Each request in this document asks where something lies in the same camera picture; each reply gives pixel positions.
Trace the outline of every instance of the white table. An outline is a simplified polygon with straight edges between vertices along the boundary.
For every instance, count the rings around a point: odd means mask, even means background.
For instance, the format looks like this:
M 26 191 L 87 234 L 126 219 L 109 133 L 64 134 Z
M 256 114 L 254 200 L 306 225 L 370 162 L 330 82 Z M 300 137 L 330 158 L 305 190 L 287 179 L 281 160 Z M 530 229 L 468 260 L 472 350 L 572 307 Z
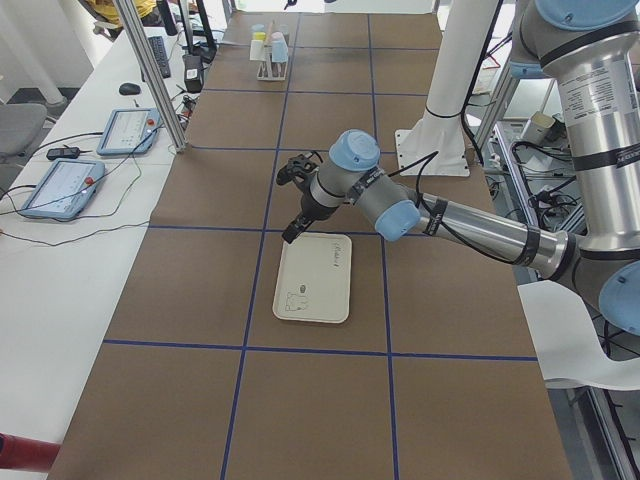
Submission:
M 147 35 L 164 35 L 148 28 Z M 183 85 L 178 37 L 165 38 L 172 78 L 165 85 L 172 97 Z M 142 93 L 121 96 L 123 82 L 141 85 Z M 182 95 L 176 99 L 177 106 Z M 122 34 L 71 102 L 44 142 L 101 131 L 115 108 L 153 107 L 154 102 L 126 34 Z M 95 150 L 98 137 L 64 143 Z M 35 155 L 14 185 L 35 184 L 49 168 L 47 148 Z M 174 153 L 165 129 L 154 146 L 138 156 L 141 178 L 119 211 L 107 218 L 60 224 L 0 216 L 0 229 L 21 237 L 55 243 L 149 219 L 169 173 Z M 113 169 L 120 158 L 102 159 Z M 111 212 L 138 170 L 131 160 L 109 175 L 85 212 Z M 12 194 L 18 206 L 28 192 Z M 5 198 L 0 212 L 10 209 Z M 109 325 L 146 227 L 94 235 L 60 247 L 45 247 L 0 236 L 0 432 L 61 442 Z M 41 479 L 46 475 L 0 470 L 0 480 Z

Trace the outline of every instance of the cable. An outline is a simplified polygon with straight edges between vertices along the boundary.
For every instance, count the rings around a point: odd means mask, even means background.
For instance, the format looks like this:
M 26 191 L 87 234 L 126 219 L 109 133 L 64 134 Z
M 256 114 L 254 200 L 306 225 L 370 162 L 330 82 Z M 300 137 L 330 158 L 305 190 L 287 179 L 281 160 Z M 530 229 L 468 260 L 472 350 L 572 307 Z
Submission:
M 520 167 L 524 168 L 525 170 L 528 170 L 528 171 L 533 172 L 533 173 L 559 172 L 560 170 L 564 170 L 565 172 L 570 172 L 571 171 L 571 170 L 569 170 L 568 168 L 565 168 L 565 167 L 552 168 L 550 170 L 536 170 L 535 168 L 527 167 L 527 165 L 525 163 L 518 163 L 518 165 Z
M 389 174 L 387 175 L 387 177 L 395 177 L 396 175 L 399 175 L 399 174 L 401 174 L 402 172 L 406 172 L 407 170 L 409 170 L 410 168 L 415 167 L 416 165 L 420 165 L 420 164 L 421 164 L 422 162 L 424 162 L 425 160 L 427 161 L 427 163 L 426 163 L 426 164 L 428 164 L 428 163 L 432 160 L 432 158 L 435 158 L 435 156 L 436 156 L 437 154 L 438 154 L 438 152 L 436 151 L 436 152 L 432 152 L 432 153 L 430 153 L 429 155 L 425 155 L 425 156 L 424 156 L 424 157 L 422 157 L 420 160 L 416 160 L 415 162 L 413 162 L 413 163 L 412 163 L 412 164 L 410 164 L 410 165 L 407 165 L 407 166 L 405 166 L 405 167 L 402 167 L 401 169 L 396 170 L 396 171 L 395 171 L 395 172 L 393 172 L 393 173 L 389 173 Z
M 63 142 L 65 140 L 69 140 L 71 138 L 78 138 L 78 137 L 92 137 L 92 136 L 99 136 L 102 135 L 104 132 L 88 132 L 88 133 L 78 133 L 76 135 L 69 135 L 68 137 L 63 137 L 63 138 L 59 138 L 57 140 L 53 140 L 52 142 L 48 142 L 45 143 L 43 145 L 40 145 L 38 148 L 36 148 L 33 153 L 31 155 L 35 155 L 35 153 L 38 150 L 42 150 L 44 147 L 48 147 L 49 145 L 53 145 L 54 143 L 60 143 Z
M 489 106 L 491 106 L 491 105 L 493 105 L 493 104 L 495 104 L 495 103 L 496 103 L 496 101 L 495 101 L 495 100 L 493 100 L 492 102 L 485 103 L 484 105 L 480 105 L 479 103 L 467 103 L 467 106 L 469 106 L 469 107 L 480 107 L 480 108 L 482 108 L 482 107 L 489 107 Z
M 545 147 L 541 147 L 540 145 L 536 145 L 535 143 L 532 142 L 527 142 L 526 140 L 519 140 L 517 142 L 513 142 L 511 144 L 511 152 L 513 152 L 514 150 L 517 150 L 519 147 L 527 147 L 527 148 L 532 148 L 533 150 L 537 150 L 540 153 L 544 153 L 546 156 L 551 157 L 551 158 L 555 158 L 556 160 L 559 160 L 561 162 L 571 162 L 572 158 L 570 155 L 565 155 L 564 157 L 559 156 L 559 154 L 554 154 L 549 152 L 549 150 L 554 150 L 552 148 L 545 148 Z
M 615 337 L 615 336 L 617 336 L 617 335 L 620 335 L 621 333 L 624 333 L 624 330 L 622 330 L 622 331 L 620 331 L 620 332 L 617 332 L 617 333 L 614 333 L 613 335 L 610 335 L 610 336 L 609 336 L 609 343 L 610 343 L 611 345 L 615 345 L 616 347 L 618 347 L 618 348 L 620 348 L 620 349 L 622 349 L 622 350 L 624 350 L 624 351 L 626 351 L 626 352 L 633 353 L 636 357 L 640 357 L 640 352 L 637 352 L 637 351 L 635 351 L 635 350 L 632 350 L 632 349 L 631 349 L 631 348 L 629 348 L 629 347 L 625 347 L 624 345 L 620 345 L 619 343 L 614 342 L 613 340 L 611 340 L 611 338 L 613 338 L 613 337 Z M 607 337 L 605 337 L 604 335 L 598 335 L 598 337 L 599 337 L 599 338 L 602 338 L 603 340 L 606 340 L 606 339 L 607 339 Z
M 504 37 L 502 40 L 500 40 L 498 43 L 496 43 L 491 50 L 489 50 L 486 54 L 484 58 L 489 58 L 491 56 L 493 56 L 494 53 L 496 53 L 498 50 L 500 50 L 502 47 L 504 47 L 505 45 L 507 45 L 513 38 L 513 32 L 509 32 L 506 37 Z
M 316 150 L 311 150 L 311 153 L 313 153 L 316 157 L 318 157 L 318 160 L 320 160 L 320 163 L 324 163 L 324 159 L 322 158 L 322 155 L 320 155 Z
M 36 188 L 37 185 L 18 185 L 16 187 L 11 187 L 8 190 L 5 190 L 4 188 L 0 187 L 0 200 L 2 200 L 4 198 L 5 195 L 7 195 L 7 197 L 9 196 L 10 192 L 13 192 L 15 190 L 19 190 L 21 188 Z
M 150 132 L 149 132 L 149 133 L 148 133 L 148 134 L 147 134 L 147 135 L 146 135 L 142 140 L 140 140 L 140 142 L 139 142 L 135 147 L 133 147 L 133 149 L 131 150 L 131 152 L 129 152 L 129 154 L 127 154 L 127 156 L 126 156 L 124 159 L 122 159 L 122 161 L 121 161 L 121 162 L 119 162 L 119 163 L 118 163 L 118 164 L 117 164 L 117 165 L 116 165 L 112 170 L 109 170 L 108 172 L 106 172 L 106 173 L 105 173 L 104 175 L 102 175 L 101 177 L 96 178 L 96 179 L 95 179 L 95 181 L 93 182 L 93 185 L 97 184 L 98 182 L 103 181 L 107 176 L 111 175 L 111 174 L 112 174 L 113 172 L 115 172 L 118 168 L 120 168 L 120 167 L 121 167 L 121 166 L 122 166 L 122 165 L 123 165 L 123 164 L 124 164 L 124 163 L 125 163 L 125 162 L 126 162 L 126 161 L 131 157 L 131 156 L 132 156 L 132 155 L 134 155 L 134 154 L 135 154 L 135 151 L 140 147 L 140 145 L 142 145 L 144 142 L 146 142 L 146 141 L 151 137 L 151 135 L 153 135 L 153 134 L 156 132 L 156 130 L 158 130 L 158 128 L 160 128 L 160 127 L 156 127 L 156 128 L 154 128 L 154 129 L 153 129 L 153 130 L 151 130 L 151 131 L 150 131 Z M 5 195 L 7 196 L 7 198 L 9 198 L 9 200 L 11 201 L 11 205 L 13 206 L 13 210 L 10 210 L 10 211 L 8 211 L 8 212 L 0 212 L 0 215 L 8 215 L 8 214 L 10 214 L 10 213 L 17 213 L 17 214 L 18 214 L 18 215 L 20 215 L 21 217 L 29 218 L 29 216 L 28 216 L 28 215 L 24 215 L 22 212 L 25 212 L 25 211 L 28 211 L 28 210 L 31 210 L 31 209 L 35 209 L 35 208 L 45 207 L 45 206 L 47 206 L 47 205 L 51 205 L 52 203 L 56 203 L 56 202 L 59 202 L 59 201 L 61 201 L 61 200 L 66 200 L 67 198 L 75 197 L 76 195 L 80 195 L 80 194 L 82 194 L 82 192 L 85 190 L 85 188 L 82 188 L 81 190 L 79 190 L 79 191 L 77 191 L 77 192 L 75 192 L 75 193 L 71 193 L 71 194 L 69 194 L 69 195 L 65 195 L 64 197 L 56 198 L 56 199 L 51 200 L 51 201 L 49 201 L 49 202 L 43 203 L 43 204 L 41 204 L 41 205 L 31 205 L 31 206 L 29 206 L 29 208 L 21 208 L 21 209 L 18 209 L 18 208 L 16 207 L 16 205 L 15 205 L 15 203 L 13 202 L 13 199 L 11 198 L 11 196 L 10 196 L 10 195 L 5 194 Z
M 522 211 L 522 209 L 521 209 L 520 207 L 513 208 L 513 209 L 509 210 L 507 213 L 505 213 L 505 214 L 503 215 L 503 217 L 505 217 L 505 218 L 509 218 L 509 215 L 511 215 L 512 213 L 515 213 L 515 212 L 517 212 L 517 211 L 520 211 L 520 212 L 521 212 L 521 211 Z
M 169 51 L 169 58 L 167 59 L 167 61 L 171 60 L 171 57 L 173 56 L 173 51 L 176 48 L 176 45 L 178 44 L 178 41 L 180 40 L 180 35 L 182 35 L 184 33 L 184 26 L 180 26 L 180 31 L 178 32 L 178 35 L 176 35 L 176 41 L 173 42 L 173 45 L 171 45 L 171 50 Z
M 120 207 L 122 206 L 122 203 L 124 202 L 124 199 L 127 196 L 127 194 L 131 191 L 131 189 L 138 182 L 138 180 L 140 180 L 140 178 L 142 178 L 142 170 L 140 169 L 140 165 L 138 164 L 138 160 L 136 159 L 136 156 L 135 155 L 131 155 L 131 159 L 133 160 L 133 164 L 138 169 L 138 174 L 136 175 L 136 177 L 133 180 L 131 180 L 131 182 L 129 182 L 129 185 L 127 186 L 127 188 L 125 188 L 124 192 L 122 192 L 122 196 L 120 197 L 120 200 L 118 201 L 116 207 L 110 213 L 103 213 L 103 214 L 100 214 L 100 215 L 81 215 L 81 216 L 77 216 L 77 217 L 74 217 L 74 218 L 70 218 L 69 220 L 61 220 L 59 218 L 55 218 L 54 220 L 56 222 L 60 222 L 60 223 L 67 223 L 67 222 L 72 222 L 74 220 L 82 220 L 82 219 L 85 219 L 85 218 L 107 218 L 107 217 L 112 217 L 116 213 L 118 213 L 118 210 L 120 210 Z
M 420 180 L 422 178 L 422 173 L 424 172 L 424 169 L 427 167 L 427 165 L 429 165 L 429 163 L 436 157 L 436 155 L 438 154 L 438 151 L 435 151 L 433 153 L 431 153 L 430 155 L 428 155 L 428 157 L 431 158 L 427 158 L 426 161 L 422 164 L 422 166 L 420 167 L 420 171 L 418 172 L 418 176 L 416 177 L 416 186 L 415 186 L 415 191 L 416 191 L 416 207 L 419 207 L 420 205 L 422 205 L 425 210 L 429 213 L 429 215 L 431 215 L 431 217 L 434 217 L 433 214 L 433 210 L 431 210 L 431 207 L 429 207 L 429 205 L 427 204 L 427 202 L 424 200 L 424 196 L 422 194 L 422 192 L 420 191 Z M 466 245 L 467 247 L 469 247 L 470 249 L 484 255 L 485 257 L 491 258 L 493 260 L 496 260 L 500 263 L 506 263 L 508 265 L 515 265 L 515 262 L 512 260 L 507 260 L 505 258 L 499 257 L 497 255 L 494 255 L 492 253 L 489 253 L 479 247 L 477 247 L 476 245 L 474 245 L 473 243 L 471 243 L 468 239 L 466 239 L 465 237 L 463 237 L 460 233 L 456 232 L 453 228 L 451 228 L 449 225 L 446 224 L 446 222 L 444 220 L 440 220 L 440 225 L 447 230 L 451 235 L 453 235 L 460 243 L 462 243 L 463 245 Z
M 604 332 L 603 332 L 604 336 L 598 335 L 599 337 L 604 339 L 603 346 L 604 346 L 604 351 L 607 357 L 611 358 L 611 344 L 614 344 L 624 350 L 634 353 L 636 356 L 640 356 L 638 352 L 635 352 L 629 348 L 623 347 L 622 345 L 619 345 L 616 342 L 612 342 L 611 337 L 609 335 L 609 326 L 610 326 L 609 321 L 605 319 Z M 620 436 L 620 440 L 622 441 L 622 446 L 627 455 L 627 458 L 629 459 L 629 464 L 631 466 L 631 469 L 633 470 L 635 477 L 640 478 L 640 469 L 638 469 L 638 463 L 635 460 L 633 449 L 631 448 L 631 444 L 629 443 L 629 440 L 635 440 L 635 439 L 630 438 L 627 435 L 627 433 L 624 431 L 624 426 L 622 425 L 622 421 L 620 420 L 620 416 L 618 415 L 617 409 L 622 408 L 622 405 L 616 404 L 613 401 L 613 398 L 611 398 L 611 392 L 609 392 L 609 390 L 603 389 L 602 393 L 604 394 L 607 400 L 607 405 L 609 406 L 609 412 L 611 413 L 611 419 L 613 420 L 613 424 L 615 425 L 616 430 L 618 431 L 618 435 Z
M 478 59 L 478 62 L 476 63 L 476 69 L 471 77 L 471 82 L 469 83 L 467 94 L 465 96 L 464 102 L 462 103 L 462 109 L 458 113 L 455 113 L 452 115 L 441 115 L 441 114 L 432 112 L 429 109 L 429 106 L 427 105 L 427 102 L 429 101 L 428 98 L 427 98 L 427 101 L 425 102 L 426 111 L 436 118 L 449 119 L 449 118 L 455 118 L 458 116 L 460 117 L 460 123 L 462 124 L 462 129 L 464 130 L 464 133 L 467 135 L 467 137 L 469 137 L 469 140 L 471 141 L 471 145 L 473 146 L 473 149 L 476 152 L 478 162 L 482 166 L 484 166 L 484 156 L 482 155 L 482 151 L 480 150 L 480 146 L 478 145 L 478 142 L 476 142 L 475 135 L 473 134 L 473 132 L 471 131 L 471 128 L 469 127 L 469 124 L 467 123 L 466 111 L 467 111 L 467 107 L 469 106 L 469 100 L 473 96 L 473 88 L 475 87 L 476 81 L 478 80 L 478 74 L 482 69 L 482 63 L 486 58 L 486 52 L 489 47 L 489 43 L 491 42 L 491 32 L 493 32 L 496 22 L 498 21 L 498 15 L 500 14 L 502 3 L 503 3 L 502 0 L 500 0 L 498 2 L 498 5 L 496 6 L 496 11 L 494 12 L 493 18 L 491 20 L 491 25 L 489 26 L 489 30 L 487 32 L 487 36 L 485 37 L 484 44 L 482 47 L 482 51 L 485 52 L 485 55 L 481 55 L 480 58 Z
M 499 182 L 495 178 L 491 178 L 488 175 L 485 176 L 485 180 L 487 180 L 487 186 L 489 187 L 489 194 L 491 195 L 491 200 L 495 200 L 496 198 L 498 198 L 498 195 L 500 194 L 500 184 L 504 182 Z
M 67 243 L 73 243 L 73 242 L 77 242 L 79 240 L 84 240 L 85 238 L 92 237 L 94 235 L 97 235 L 98 233 L 115 232 L 116 230 L 121 230 L 123 228 L 141 227 L 141 226 L 146 225 L 148 223 L 149 223 L 149 220 L 145 220 L 144 222 L 132 223 L 132 224 L 128 223 L 126 225 L 120 225 L 119 227 L 114 227 L 114 228 L 101 228 L 100 230 L 96 230 L 95 232 L 88 233 L 87 235 L 82 235 L 80 237 L 72 238 L 70 240 L 63 240 L 62 242 L 57 242 L 57 243 L 49 243 L 49 242 L 45 242 L 43 240 L 36 240 L 36 239 L 33 239 L 33 238 L 19 237 L 17 235 L 11 235 L 11 234 L 9 234 L 7 232 L 4 232 L 2 230 L 0 230 L 0 235 L 4 235 L 5 237 L 13 238 L 14 240 L 21 240 L 23 242 L 35 243 L 37 245 L 44 245 L 45 247 L 59 247 L 60 245 L 66 245 Z

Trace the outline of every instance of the grid floor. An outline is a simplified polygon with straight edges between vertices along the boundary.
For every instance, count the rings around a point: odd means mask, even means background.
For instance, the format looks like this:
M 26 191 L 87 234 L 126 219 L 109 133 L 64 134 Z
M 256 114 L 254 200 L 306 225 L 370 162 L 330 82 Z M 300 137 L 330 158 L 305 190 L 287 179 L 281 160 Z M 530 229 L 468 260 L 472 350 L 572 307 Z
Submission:
M 290 75 L 262 84 L 246 38 L 273 17 Z M 348 128 L 391 166 L 435 17 L 238 15 L 225 38 L 50 478 L 571 478 L 509 267 L 343 208 L 315 228 L 354 242 L 349 319 L 271 312 L 299 201 L 277 169 Z M 492 208 L 478 168 L 424 189 Z

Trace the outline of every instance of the keyboard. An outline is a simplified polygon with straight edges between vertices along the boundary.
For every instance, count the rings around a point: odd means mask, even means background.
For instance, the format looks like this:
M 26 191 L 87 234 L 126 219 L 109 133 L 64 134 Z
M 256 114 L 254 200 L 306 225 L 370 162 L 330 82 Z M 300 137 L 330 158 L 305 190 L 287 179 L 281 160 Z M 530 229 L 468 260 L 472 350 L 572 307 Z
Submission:
M 149 44 L 153 51 L 153 56 L 158 62 L 160 67 L 160 73 L 162 78 L 169 78 L 171 76 L 171 69 L 169 68 L 169 59 L 167 58 L 167 51 L 164 49 L 164 40 L 162 37 L 149 37 Z

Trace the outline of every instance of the computer mouse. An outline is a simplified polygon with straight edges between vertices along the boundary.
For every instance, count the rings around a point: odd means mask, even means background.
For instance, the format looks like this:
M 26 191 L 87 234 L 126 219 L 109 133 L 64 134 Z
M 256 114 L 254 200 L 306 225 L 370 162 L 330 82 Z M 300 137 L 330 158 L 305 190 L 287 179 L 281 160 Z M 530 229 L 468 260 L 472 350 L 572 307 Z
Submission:
M 140 85 L 136 85 L 135 83 L 123 83 L 118 89 L 120 95 L 137 95 L 140 91 Z

